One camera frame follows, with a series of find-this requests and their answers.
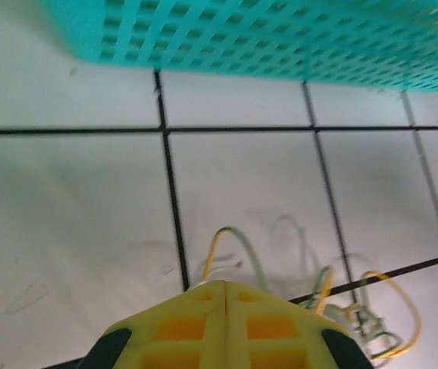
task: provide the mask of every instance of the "yellow plastic part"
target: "yellow plastic part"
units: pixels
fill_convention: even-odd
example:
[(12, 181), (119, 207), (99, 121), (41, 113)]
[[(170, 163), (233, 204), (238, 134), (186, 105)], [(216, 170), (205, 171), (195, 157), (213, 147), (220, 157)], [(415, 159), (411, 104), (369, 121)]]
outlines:
[(132, 335), (114, 369), (337, 369), (338, 324), (247, 285), (212, 281), (111, 326)]

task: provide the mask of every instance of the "yellow wire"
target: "yellow wire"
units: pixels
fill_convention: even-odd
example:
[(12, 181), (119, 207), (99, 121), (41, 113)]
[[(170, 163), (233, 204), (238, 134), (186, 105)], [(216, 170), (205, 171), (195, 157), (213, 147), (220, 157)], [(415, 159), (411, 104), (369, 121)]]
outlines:
[(415, 324), (415, 328), (413, 331), (413, 335), (409, 342), (401, 347), (396, 347), (391, 351), (382, 353), (381, 355), (378, 355), (374, 357), (373, 359), (386, 359), (386, 358), (392, 358), (397, 357), (401, 354), (405, 354), (408, 350), (410, 350), (419, 339), (419, 336), (422, 332), (422, 318), (420, 317), (419, 311), (417, 310), (416, 305), (412, 302), (409, 295), (399, 286), (395, 281), (392, 281), (390, 277), (388, 277), (386, 274), (380, 273), (379, 271), (367, 271), (363, 274), (363, 285), (366, 284), (366, 279), (370, 275), (375, 275), (378, 277), (381, 281), (386, 281), (390, 284), (390, 286), (401, 296), (401, 298), (405, 301), (405, 304), (410, 309), (410, 312), (413, 316), (413, 321)]
[(325, 277), (324, 286), (321, 288), (321, 296), (320, 300), (318, 300), (318, 305), (315, 308), (315, 314), (322, 315), (324, 314), (326, 299), (332, 290), (333, 284), (333, 268), (328, 267), (327, 276)]
[(214, 260), (214, 254), (216, 252), (217, 243), (219, 242), (219, 237), (227, 231), (228, 228), (223, 228), (214, 235), (214, 238), (212, 238), (211, 249), (209, 250), (209, 255), (207, 256), (207, 262), (205, 263), (204, 273), (202, 273), (203, 280), (207, 279), (211, 271), (212, 261)]

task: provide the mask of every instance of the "tiled floor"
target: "tiled floor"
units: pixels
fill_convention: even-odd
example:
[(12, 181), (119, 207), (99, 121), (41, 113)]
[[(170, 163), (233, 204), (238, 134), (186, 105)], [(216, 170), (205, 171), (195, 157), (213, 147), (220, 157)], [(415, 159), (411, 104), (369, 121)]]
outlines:
[[(92, 65), (19, 3), (0, 0), (0, 367), (83, 356), (112, 322), (196, 283), (233, 225), (286, 299), (321, 265), (340, 304), (364, 271), (388, 272), (423, 316), (388, 367), (438, 368), (438, 93)], [(224, 277), (255, 284), (236, 240), (218, 255), (242, 261)], [(398, 296), (368, 290), (410, 337)]]

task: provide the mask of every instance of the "perforated plastic panel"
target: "perforated plastic panel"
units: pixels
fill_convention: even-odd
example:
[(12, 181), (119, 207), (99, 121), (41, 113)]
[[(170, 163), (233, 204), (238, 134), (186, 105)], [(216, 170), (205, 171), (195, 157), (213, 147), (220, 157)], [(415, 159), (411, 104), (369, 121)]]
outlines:
[(92, 61), (438, 90), (431, 0), (44, 3)]

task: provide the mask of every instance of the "black grout line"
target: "black grout line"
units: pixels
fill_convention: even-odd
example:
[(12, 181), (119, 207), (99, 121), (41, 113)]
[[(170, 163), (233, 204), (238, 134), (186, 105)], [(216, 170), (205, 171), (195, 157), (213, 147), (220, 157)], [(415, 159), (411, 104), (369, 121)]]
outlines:
[[(317, 125), (317, 118), (316, 115), (314, 114), (313, 102), (311, 100), (310, 90), (306, 82), (304, 82), (301, 85), (301, 91), (303, 92), (304, 103), (306, 105), (308, 118), (310, 120), (310, 126), (312, 128), (315, 128)], [(345, 240), (343, 238), (342, 225), (340, 223), (340, 216), (337, 209), (337, 203), (335, 202), (333, 187), (331, 184), (330, 176), (328, 174), (327, 159), (325, 158), (320, 133), (314, 130), (313, 137), (314, 137), (314, 144), (317, 149), (317, 157), (318, 157), (318, 162), (320, 164), (320, 170), (324, 181), (325, 193), (327, 194), (328, 197), (330, 213), (332, 214), (333, 225), (335, 226), (335, 231), (337, 233), (337, 240), (340, 247), (340, 253), (342, 254), (343, 266), (345, 268), (345, 272), (347, 278), (349, 279), (349, 282), (352, 282), (353, 281), (352, 270), (350, 269), (349, 258), (347, 257), (347, 250), (345, 247)], [(357, 302), (356, 293), (354, 291), (351, 291), (350, 293), (353, 302), (356, 303)]]
[[(402, 92), (402, 99), (405, 106), (405, 112), (409, 119), (409, 126), (415, 127), (416, 120), (413, 115), (412, 106), (410, 105), (409, 96), (406, 91)], [(417, 154), (419, 155), (420, 165), (424, 172), (424, 178), (426, 180), (427, 187), (430, 192), (431, 201), (433, 203), (434, 211), (438, 220), (438, 194), (436, 190), (436, 185), (434, 184), (433, 174), (431, 173), (429, 161), (427, 160), (426, 149), (424, 148), (422, 138), (418, 131), (413, 132), (413, 140), (416, 145)]]
[(163, 152), (166, 161), (166, 175), (168, 177), (168, 188), (170, 192), (171, 210), (173, 212), (174, 233), (176, 236), (178, 258), (180, 260), (181, 286), (183, 288), (183, 291), (186, 291), (190, 287), (190, 278), (188, 274), (187, 255), (183, 241), (183, 234), (181, 232), (181, 219), (180, 219), (180, 210), (178, 206), (178, 194), (176, 190), (176, 185), (174, 183), (173, 160), (171, 158), (171, 146), (169, 141), (170, 132), (166, 126), (166, 112), (164, 107), (163, 89), (161, 86), (161, 76), (159, 75), (159, 71), (154, 71), (154, 81), (156, 84), (155, 91), (158, 96), (157, 100), (158, 100), (159, 119), (161, 121), (159, 130), (162, 133), (162, 139), (163, 139)]
[[(438, 125), (426, 126), (264, 126), (264, 127), (166, 127), (169, 133), (235, 133), (235, 132), (357, 132), (357, 131), (438, 131)], [(148, 135), (160, 133), (160, 127), (71, 127), (71, 128), (0, 128), (0, 136), (68, 136), (68, 135)]]
[[(384, 274), (386, 274), (390, 278), (395, 278), (395, 277), (399, 277), (401, 275), (412, 273), (414, 271), (420, 271), (420, 270), (423, 270), (426, 268), (430, 268), (430, 267), (433, 267), (435, 265), (438, 265), (438, 258), (434, 258), (434, 259), (430, 259), (430, 260), (426, 260), (426, 261), (421, 261), (420, 263), (408, 265), (408, 266), (403, 267), (403, 268), (393, 269), (392, 271), (388, 271)], [(378, 277), (369, 277), (367, 279), (367, 285), (374, 284), (377, 282), (381, 282), (381, 280)], [(342, 284), (340, 286), (336, 286), (336, 287), (332, 288), (332, 291), (330, 292), (330, 296), (334, 296), (335, 294), (342, 294), (344, 292), (352, 291), (356, 288), (359, 288), (360, 284), (361, 284), (361, 280), (358, 280), (358, 281), (353, 281), (350, 283)], [(289, 302), (292, 302), (293, 304), (299, 304), (303, 301), (306, 301), (309, 298), (309, 296), (310, 296), (310, 294), (307, 294), (305, 296), (301, 296), (298, 298), (293, 298), (293, 299), (290, 299)]]

